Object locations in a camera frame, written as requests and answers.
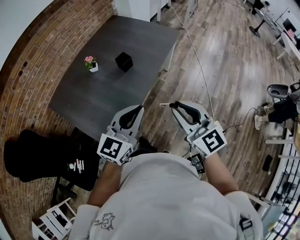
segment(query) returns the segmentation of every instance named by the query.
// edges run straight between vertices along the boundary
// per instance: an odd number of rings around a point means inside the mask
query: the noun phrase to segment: black box
[[[133,66],[131,57],[124,52],[122,52],[118,57],[116,57],[115,60],[118,67],[121,68],[124,72],[127,72]]]

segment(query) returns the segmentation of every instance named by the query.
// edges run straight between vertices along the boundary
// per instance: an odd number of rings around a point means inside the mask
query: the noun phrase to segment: wooden floor
[[[186,2],[172,3],[183,20]],[[249,26],[256,27],[261,19],[246,9],[224,0],[199,0],[199,7],[189,19],[190,33],[208,83],[215,118],[223,129],[241,123],[251,107],[258,108],[272,101],[266,87],[272,83],[291,84],[299,79],[299,72],[288,56],[276,57],[282,46],[273,46],[274,31],[264,24],[254,36]],[[160,24],[181,29],[173,10],[162,11]],[[159,108],[162,102],[190,100],[202,104],[211,114],[209,99],[196,56],[184,30],[175,46],[171,69],[162,72],[159,81],[145,100],[145,115],[141,135],[146,136],[160,151],[176,155],[188,151],[184,133],[172,118],[169,108]],[[227,147],[220,156],[227,164],[241,190],[262,192],[271,175],[261,170],[268,154],[277,160],[279,145],[266,145],[264,140],[281,137],[283,126],[265,124],[261,131],[254,128],[254,110],[241,127],[232,127],[225,136]]]

